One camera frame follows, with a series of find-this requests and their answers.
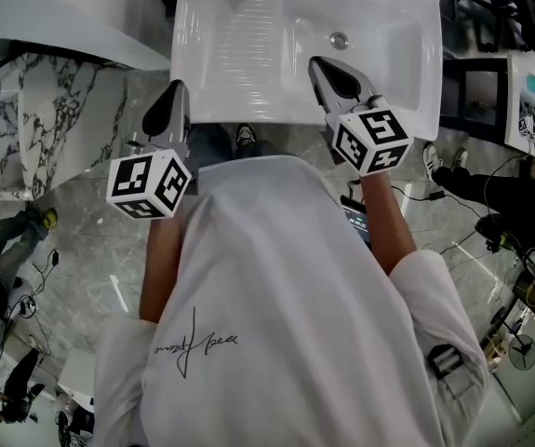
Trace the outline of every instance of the sink basin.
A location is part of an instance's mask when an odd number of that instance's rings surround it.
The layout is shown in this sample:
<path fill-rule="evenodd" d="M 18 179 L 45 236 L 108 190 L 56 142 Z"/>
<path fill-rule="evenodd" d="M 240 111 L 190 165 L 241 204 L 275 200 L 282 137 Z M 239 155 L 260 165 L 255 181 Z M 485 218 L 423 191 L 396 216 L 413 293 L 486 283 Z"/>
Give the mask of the sink basin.
<path fill-rule="evenodd" d="M 313 56 L 353 65 L 415 137 L 436 138 L 438 0 L 178 0 L 171 74 L 191 92 L 193 122 L 325 124 Z"/>

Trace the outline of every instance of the phone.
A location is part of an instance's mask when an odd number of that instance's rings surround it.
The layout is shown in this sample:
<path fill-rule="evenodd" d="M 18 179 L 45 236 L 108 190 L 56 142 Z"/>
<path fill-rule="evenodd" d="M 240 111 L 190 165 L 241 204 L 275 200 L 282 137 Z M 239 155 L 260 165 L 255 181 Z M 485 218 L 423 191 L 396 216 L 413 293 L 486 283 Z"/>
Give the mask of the phone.
<path fill-rule="evenodd" d="M 367 210 L 364 205 L 346 196 L 341 196 L 341 206 L 350 224 L 370 248 L 370 233 L 368 231 Z"/>

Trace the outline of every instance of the shoe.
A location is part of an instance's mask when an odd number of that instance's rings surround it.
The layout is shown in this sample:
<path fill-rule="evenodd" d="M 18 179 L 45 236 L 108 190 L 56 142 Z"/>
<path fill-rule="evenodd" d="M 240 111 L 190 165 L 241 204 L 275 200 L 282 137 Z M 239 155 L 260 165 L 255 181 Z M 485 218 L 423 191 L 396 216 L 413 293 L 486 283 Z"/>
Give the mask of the shoe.
<path fill-rule="evenodd" d="M 242 123 L 236 129 L 236 147 L 252 144 L 257 141 L 255 129 L 247 123 Z"/>
<path fill-rule="evenodd" d="M 436 170 L 443 167 L 443 159 L 438 156 L 435 146 L 428 142 L 424 146 L 422 152 L 422 159 L 424 161 L 424 167 L 426 167 L 426 174 L 429 181 L 433 181 L 433 174 Z"/>
<path fill-rule="evenodd" d="M 35 349 L 39 351 L 40 353 L 44 351 L 42 347 L 38 344 L 38 342 L 35 340 L 35 337 L 32 334 L 30 334 L 29 337 L 27 338 L 27 344 L 29 345 L 31 349 Z"/>
<path fill-rule="evenodd" d="M 56 226 L 58 219 L 59 215 L 54 209 L 46 210 L 42 214 L 42 225 L 46 230 L 50 230 Z"/>
<path fill-rule="evenodd" d="M 453 159 L 453 167 L 451 169 L 455 169 L 455 168 L 465 169 L 466 160 L 468 160 L 468 152 L 462 148 L 455 155 L 455 158 Z"/>

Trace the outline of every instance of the white cube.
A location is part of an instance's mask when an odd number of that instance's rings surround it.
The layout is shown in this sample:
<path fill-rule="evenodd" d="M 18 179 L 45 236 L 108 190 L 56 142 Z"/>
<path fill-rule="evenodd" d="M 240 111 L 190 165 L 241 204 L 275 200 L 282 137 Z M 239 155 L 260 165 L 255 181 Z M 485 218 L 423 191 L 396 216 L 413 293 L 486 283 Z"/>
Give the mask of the white cube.
<path fill-rule="evenodd" d="M 414 143 L 390 109 L 370 109 L 329 121 L 333 148 L 366 176 L 399 166 Z"/>
<path fill-rule="evenodd" d="M 106 200 L 131 219 L 172 218 L 191 179 L 172 149 L 123 157 L 110 166 Z"/>

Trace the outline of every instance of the marble floor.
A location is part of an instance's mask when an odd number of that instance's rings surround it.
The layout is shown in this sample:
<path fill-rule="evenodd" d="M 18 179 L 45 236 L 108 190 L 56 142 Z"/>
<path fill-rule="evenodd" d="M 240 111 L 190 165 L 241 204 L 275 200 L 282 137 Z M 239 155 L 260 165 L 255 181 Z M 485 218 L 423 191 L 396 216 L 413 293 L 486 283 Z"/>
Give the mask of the marble floor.
<path fill-rule="evenodd" d="M 164 88 L 163 81 L 164 77 L 159 76 L 156 86 Z M 137 127 L 137 119 L 142 117 L 139 103 L 131 101 L 131 127 Z M 257 132 L 316 166 L 340 195 L 348 195 L 347 182 L 354 173 L 347 165 L 333 166 L 317 127 L 258 125 Z M 416 198 L 436 189 L 426 178 L 421 161 L 423 146 L 424 142 L 416 141 L 405 163 L 391 173 L 394 184 Z M 491 173 L 515 154 L 462 133 L 440 129 L 437 147 L 449 164 L 461 146 L 469 150 L 468 167 L 472 172 Z M 55 375 L 60 373 L 71 348 L 94 352 L 104 317 L 138 309 L 149 223 L 133 222 L 106 204 L 108 167 L 106 163 L 86 171 L 39 199 L 42 207 L 57 209 L 59 224 L 38 246 L 33 262 L 43 268 L 50 251 L 56 249 L 60 263 L 37 296 L 37 317 L 22 319 L 18 336 L 32 332 L 43 345 L 43 334 L 46 336 L 51 355 L 42 367 Z M 514 169 L 515 165 L 507 166 L 500 174 L 513 173 Z M 359 188 L 354 198 L 360 200 Z M 397 192 L 397 200 L 419 248 L 442 251 L 474 230 L 474 212 L 449 197 L 417 202 Z M 485 206 L 466 203 L 480 214 L 487 210 Z M 0 218 L 12 216 L 22 207 L 20 202 L 0 202 Z M 447 251 L 444 258 L 476 333 L 483 336 L 492 314 L 510 296 L 510 285 L 518 272 L 512 270 L 514 255 L 507 251 L 490 254 L 485 240 L 475 234 L 461 248 Z M 25 265 L 20 275 L 35 287 L 41 282 L 30 265 Z M 493 290 L 500 296 L 490 302 Z"/>

